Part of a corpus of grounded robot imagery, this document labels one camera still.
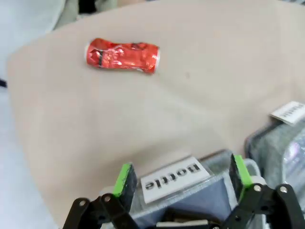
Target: paper sign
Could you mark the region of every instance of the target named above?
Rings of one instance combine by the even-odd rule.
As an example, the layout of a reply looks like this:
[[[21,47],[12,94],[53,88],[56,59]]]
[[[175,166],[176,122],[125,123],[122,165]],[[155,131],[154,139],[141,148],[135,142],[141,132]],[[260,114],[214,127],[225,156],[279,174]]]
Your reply can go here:
[[[289,125],[295,125],[305,117],[305,104],[291,101],[270,114],[272,117]]]
[[[195,157],[188,157],[142,177],[144,201],[150,203],[196,184],[209,176],[210,174]]]

